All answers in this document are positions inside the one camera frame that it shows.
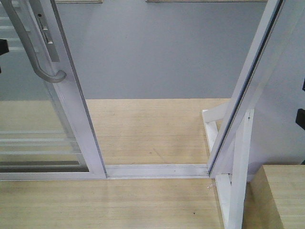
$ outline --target metal door handle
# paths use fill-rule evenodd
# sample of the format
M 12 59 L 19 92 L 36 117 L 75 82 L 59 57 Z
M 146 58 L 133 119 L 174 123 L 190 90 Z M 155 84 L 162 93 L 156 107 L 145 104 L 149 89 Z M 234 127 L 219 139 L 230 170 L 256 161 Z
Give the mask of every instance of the metal door handle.
M 63 70 L 59 70 L 55 75 L 47 74 L 43 69 L 41 69 L 37 55 L 34 50 L 34 46 L 30 40 L 30 37 L 25 30 L 21 19 L 19 18 L 17 12 L 15 11 L 11 0 L 0 0 L 6 13 L 8 14 L 11 23 L 13 24 L 21 43 L 25 49 L 26 54 L 30 60 L 30 63 L 33 67 L 34 72 L 43 80 L 50 83 L 59 83 L 64 80 L 66 73 Z

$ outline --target white wall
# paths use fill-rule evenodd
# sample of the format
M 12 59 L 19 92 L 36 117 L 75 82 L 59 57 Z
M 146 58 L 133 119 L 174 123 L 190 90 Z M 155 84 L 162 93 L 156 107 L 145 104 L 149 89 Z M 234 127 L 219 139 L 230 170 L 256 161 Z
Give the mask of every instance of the white wall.
M 261 164 L 300 164 L 305 159 L 305 131 L 295 123 L 297 110 L 305 109 L 304 37 L 305 14 L 255 107 L 249 174 L 255 174 Z
M 264 6 L 58 4 L 86 98 L 231 97 Z

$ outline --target white wooden stand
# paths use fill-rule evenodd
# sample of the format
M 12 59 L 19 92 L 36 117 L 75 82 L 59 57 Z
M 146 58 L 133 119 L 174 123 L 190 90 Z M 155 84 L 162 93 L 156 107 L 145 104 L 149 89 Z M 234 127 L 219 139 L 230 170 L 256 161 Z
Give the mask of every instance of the white wooden stand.
M 202 112 L 210 152 L 218 134 L 216 121 L 223 118 L 226 108 L 227 104 L 222 104 Z M 242 228 L 253 115 L 253 109 L 247 110 L 229 147 L 234 157 L 232 182 L 229 174 L 219 174 L 215 178 L 225 229 Z

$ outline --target light wood flooring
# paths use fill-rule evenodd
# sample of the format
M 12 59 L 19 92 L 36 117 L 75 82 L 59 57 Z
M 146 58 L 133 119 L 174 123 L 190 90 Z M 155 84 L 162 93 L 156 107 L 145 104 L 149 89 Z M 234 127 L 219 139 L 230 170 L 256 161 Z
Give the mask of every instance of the light wood flooring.
M 229 99 L 87 100 L 105 163 L 200 164 L 208 159 L 201 111 Z
M 201 110 L 227 99 L 88 100 L 107 164 L 205 163 Z M 251 191 L 244 229 L 260 229 Z M 223 229 L 212 179 L 0 182 L 4 229 Z

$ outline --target glass door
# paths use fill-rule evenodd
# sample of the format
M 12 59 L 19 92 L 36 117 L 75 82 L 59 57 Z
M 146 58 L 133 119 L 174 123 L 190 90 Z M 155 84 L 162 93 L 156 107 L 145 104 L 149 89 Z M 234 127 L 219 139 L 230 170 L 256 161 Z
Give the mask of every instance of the glass door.
M 1 0 L 0 179 L 105 178 L 53 0 Z

